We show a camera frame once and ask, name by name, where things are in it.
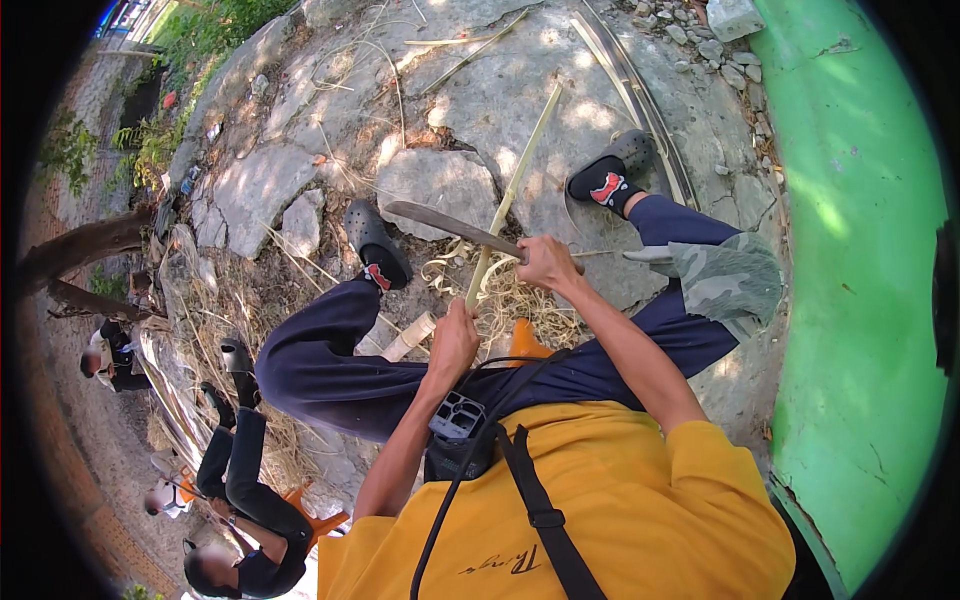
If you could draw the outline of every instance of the green painted surface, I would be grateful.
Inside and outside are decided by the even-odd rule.
[[[944,190],[917,99],[855,4],[756,5],[767,29],[750,41],[795,253],[773,463],[853,593],[897,533],[939,430],[947,380],[930,281]],[[841,35],[853,51],[827,51]]]

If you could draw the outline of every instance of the black crocs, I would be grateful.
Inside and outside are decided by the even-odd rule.
[[[573,178],[596,164],[601,158],[616,156],[623,161],[628,173],[635,172],[641,174],[653,165],[655,155],[656,150],[654,150],[654,145],[646,133],[641,130],[625,131],[618,135],[612,144],[604,148],[603,152],[566,178],[564,182],[564,194],[568,200],[575,201],[576,199],[570,195],[570,182],[573,181]]]
[[[243,342],[233,338],[220,340],[220,351],[224,357],[224,366],[233,377],[233,386],[237,390],[240,406],[256,408],[260,403],[260,387],[253,375],[253,360]]]
[[[383,218],[370,203],[365,200],[351,202],[344,213],[344,229],[347,231],[347,240],[350,242],[350,247],[360,256],[360,260],[364,262],[365,266],[369,266],[369,261],[365,258],[369,254],[389,255],[389,258],[396,262],[395,265],[389,266],[394,267],[393,269],[390,269],[387,265],[381,265],[381,270],[387,273],[398,271],[398,273],[388,275],[390,277],[389,285],[384,289],[402,289],[413,279],[414,272],[410,268],[407,257],[403,255],[394,240],[390,238],[387,228],[384,226]],[[365,252],[364,247],[369,245],[379,247],[382,252]]]

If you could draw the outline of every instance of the black strap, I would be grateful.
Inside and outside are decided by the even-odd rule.
[[[577,546],[573,545],[570,536],[566,534],[564,512],[553,508],[550,496],[537,478],[534,461],[527,451],[526,428],[523,425],[516,427],[514,442],[511,444],[503,425],[496,423],[494,427],[503,449],[503,458],[514,476],[523,505],[527,507],[527,518],[543,542],[543,549],[550,557],[550,563],[560,579],[566,597],[570,600],[606,600],[607,596],[593,579],[593,573],[577,551]]]

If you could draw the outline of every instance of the tree trunk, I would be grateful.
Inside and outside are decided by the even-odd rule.
[[[120,321],[136,322],[155,314],[149,310],[141,310],[136,306],[91,294],[59,279],[50,282],[47,286],[47,294],[56,302],[66,305],[63,316],[104,315]]]
[[[81,225],[49,242],[30,248],[17,264],[17,298],[30,296],[52,279],[95,260],[140,250],[140,228],[149,225],[149,210],[128,212],[118,217]]]

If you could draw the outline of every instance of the black shirt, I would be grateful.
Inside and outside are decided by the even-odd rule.
[[[237,588],[253,598],[276,598],[293,589],[303,573],[303,552],[290,543],[281,564],[274,563],[263,548],[251,552],[236,565]]]

